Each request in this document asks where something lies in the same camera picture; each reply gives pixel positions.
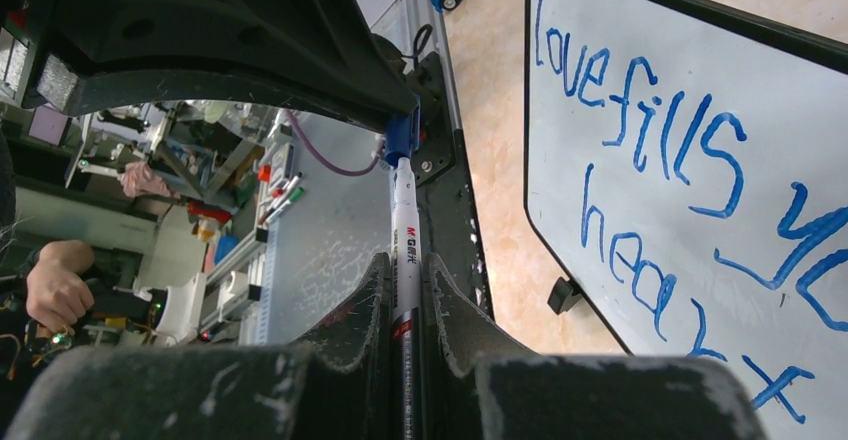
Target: whiteboard frame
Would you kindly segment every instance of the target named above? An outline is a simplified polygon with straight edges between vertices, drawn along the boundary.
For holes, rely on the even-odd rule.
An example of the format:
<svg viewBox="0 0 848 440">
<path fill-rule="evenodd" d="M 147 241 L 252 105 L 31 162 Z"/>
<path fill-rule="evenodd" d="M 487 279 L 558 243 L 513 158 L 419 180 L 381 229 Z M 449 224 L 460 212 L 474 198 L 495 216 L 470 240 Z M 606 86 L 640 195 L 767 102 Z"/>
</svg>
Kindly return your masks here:
<svg viewBox="0 0 848 440">
<path fill-rule="evenodd" d="M 815 35 L 782 23 L 759 17 L 727 5 L 710 0 L 647 0 L 651 3 L 670 8 L 683 15 L 709 23 L 757 43 L 776 48 L 789 55 L 808 60 L 823 67 L 848 75 L 848 45 Z M 554 257 L 568 277 L 583 287 L 584 281 L 573 275 L 566 265 L 567 259 L 560 258 L 556 251 L 536 228 L 533 217 L 527 207 L 529 185 L 530 151 L 530 45 L 533 30 L 533 0 L 524 0 L 524 214 L 530 228 L 542 244 Z M 630 348 L 612 328 L 601 309 L 584 294 L 584 298 L 598 315 L 607 329 L 615 337 L 621 348 L 631 354 Z"/>
</svg>

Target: beige marble surface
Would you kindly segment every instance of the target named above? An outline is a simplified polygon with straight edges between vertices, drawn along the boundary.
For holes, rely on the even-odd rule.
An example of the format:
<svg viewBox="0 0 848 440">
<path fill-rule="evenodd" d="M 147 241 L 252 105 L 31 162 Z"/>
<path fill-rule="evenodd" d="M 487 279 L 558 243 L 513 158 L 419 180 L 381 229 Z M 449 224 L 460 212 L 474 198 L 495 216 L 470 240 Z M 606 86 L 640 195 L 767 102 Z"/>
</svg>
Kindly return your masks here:
<svg viewBox="0 0 848 440">
<path fill-rule="evenodd" d="M 848 42 L 848 0 L 713 1 Z M 546 303 L 563 272 L 523 209 L 524 0 L 463 0 L 445 23 L 498 324 L 540 352 L 621 352 L 585 302 Z"/>
</svg>

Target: hand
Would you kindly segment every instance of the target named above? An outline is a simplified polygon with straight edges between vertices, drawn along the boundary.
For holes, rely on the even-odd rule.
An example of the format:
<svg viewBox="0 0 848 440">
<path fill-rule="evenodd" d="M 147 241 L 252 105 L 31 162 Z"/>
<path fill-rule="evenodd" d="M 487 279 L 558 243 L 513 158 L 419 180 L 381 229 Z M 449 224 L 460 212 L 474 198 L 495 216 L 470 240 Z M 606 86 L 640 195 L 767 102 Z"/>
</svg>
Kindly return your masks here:
<svg viewBox="0 0 848 440">
<path fill-rule="evenodd" d="M 27 276 L 27 313 L 51 333 L 85 315 L 94 296 L 78 275 L 57 261 L 39 261 Z"/>
</svg>

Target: person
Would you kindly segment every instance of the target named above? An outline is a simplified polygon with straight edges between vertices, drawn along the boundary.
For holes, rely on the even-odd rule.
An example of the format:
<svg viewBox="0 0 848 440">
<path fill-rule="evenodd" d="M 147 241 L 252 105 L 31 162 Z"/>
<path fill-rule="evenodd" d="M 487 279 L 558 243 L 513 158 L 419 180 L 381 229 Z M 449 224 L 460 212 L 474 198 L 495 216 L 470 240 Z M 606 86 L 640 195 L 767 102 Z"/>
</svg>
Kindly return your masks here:
<svg viewBox="0 0 848 440">
<path fill-rule="evenodd" d="M 72 331 L 94 305 L 83 281 L 100 276 L 94 260 L 91 246 L 81 240 L 55 241 L 34 252 L 20 275 L 0 283 L 0 431 L 8 428 L 30 385 L 43 370 L 16 361 L 27 322 L 33 319 L 39 323 L 38 336 Z M 9 308 L 13 298 L 23 297 L 26 304 L 19 309 L 22 311 Z"/>
</svg>

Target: person's arm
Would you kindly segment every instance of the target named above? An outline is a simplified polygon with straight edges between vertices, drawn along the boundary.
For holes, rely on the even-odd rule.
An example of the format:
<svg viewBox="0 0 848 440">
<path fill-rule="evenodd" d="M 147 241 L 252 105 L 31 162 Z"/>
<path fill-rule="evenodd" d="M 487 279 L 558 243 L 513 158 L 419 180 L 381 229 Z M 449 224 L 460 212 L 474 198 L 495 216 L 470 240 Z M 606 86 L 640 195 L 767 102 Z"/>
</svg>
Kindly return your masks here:
<svg viewBox="0 0 848 440">
<path fill-rule="evenodd" d="M 94 251 L 80 240 L 51 242 L 27 275 L 27 313 L 50 332 L 70 328 L 94 305 L 79 275 L 94 264 Z"/>
</svg>

